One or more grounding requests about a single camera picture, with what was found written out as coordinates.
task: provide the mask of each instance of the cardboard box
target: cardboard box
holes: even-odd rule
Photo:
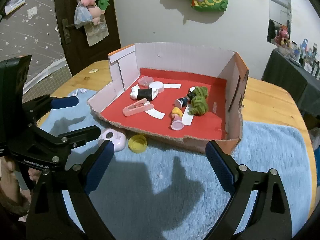
[[[152,136],[179,147],[205,152],[216,140],[230,154],[242,137],[241,107],[249,70],[237,52],[177,43],[138,43],[109,54],[112,82],[88,100],[99,118],[130,131]],[[147,113],[125,117],[122,109],[134,101],[131,87],[144,75],[163,83],[181,84],[165,88],[152,103],[162,119]],[[184,97],[190,87],[208,87],[209,112],[194,117],[181,131],[170,128],[174,99]]]

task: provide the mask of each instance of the green plush toy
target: green plush toy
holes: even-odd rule
[[[191,100],[192,108],[189,109],[189,114],[204,115],[209,110],[207,101],[205,100],[208,97],[208,89],[206,87],[196,87],[193,93],[196,96]]]
[[[110,5],[108,3],[109,0],[98,0],[98,7],[101,9],[101,10],[106,10],[106,8],[108,7],[108,5]]]

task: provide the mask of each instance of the person's hand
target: person's hand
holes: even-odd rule
[[[33,168],[29,168],[28,173],[29,173],[30,179],[37,183],[41,175],[41,171],[35,170]]]
[[[21,203],[19,182],[14,174],[16,169],[15,162],[8,156],[0,158],[1,161],[1,180],[0,187],[3,193],[17,204]]]

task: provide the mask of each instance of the wooden table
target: wooden table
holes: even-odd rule
[[[65,97],[77,88],[100,90],[111,81],[108,61],[91,64],[58,88],[52,96]],[[247,121],[288,125],[297,128],[306,143],[312,175],[312,198],[309,215],[315,208],[316,162],[306,125],[290,94],[275,85],[249,78],[242,109],[243,119]]]

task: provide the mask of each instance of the blue gripper pad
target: blue gripper pad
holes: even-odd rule
[[[205,147],[205,155],[207,156],[208,161],[211,164],[211,167],[213,168],[215,174],[217,175],[224,191],[233,194],[235,192],[234,176],[221,157],[218,150],[212,145],[211,142],[208,142]]]
[[[103,174],[111,162],[111,159],[114,155],[114,145],[111,141],[107,142],[107,145],[104,147],[94,164],[92,165],[90,171],[87,174],[86,184],[84,191],[89,195],[90,192],[97,189]]]
[[[79,103],[77,97],[54,98],[51,100],[52,109],[76,106]]]

